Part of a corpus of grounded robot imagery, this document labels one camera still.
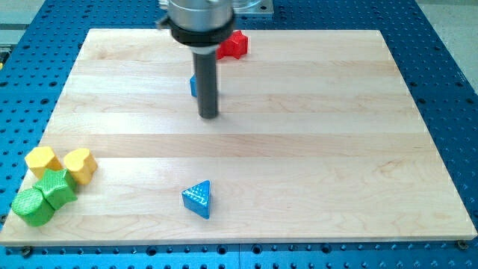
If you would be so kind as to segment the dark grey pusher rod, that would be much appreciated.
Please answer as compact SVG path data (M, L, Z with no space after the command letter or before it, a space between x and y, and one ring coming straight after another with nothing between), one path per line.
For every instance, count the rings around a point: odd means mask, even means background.
M216 51L209 54L193 53L193 66L199 116L213 119L219 114Z

